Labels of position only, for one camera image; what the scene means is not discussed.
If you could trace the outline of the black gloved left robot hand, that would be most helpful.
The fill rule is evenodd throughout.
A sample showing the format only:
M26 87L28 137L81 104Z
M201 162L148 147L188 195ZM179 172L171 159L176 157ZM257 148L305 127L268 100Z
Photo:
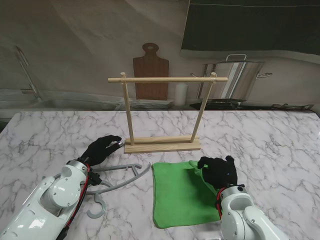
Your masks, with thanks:
M108 156L120 149L122 138L117 135L106 135L92 142L77 160L90 167L101 164Z

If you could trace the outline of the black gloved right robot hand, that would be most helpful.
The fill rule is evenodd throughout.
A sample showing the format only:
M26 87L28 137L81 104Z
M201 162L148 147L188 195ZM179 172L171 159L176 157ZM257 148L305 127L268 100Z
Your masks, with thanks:
M235 159L230 155L225 160L203 156L198 161L197 168L201 170L203 180L216 190L238 184Z

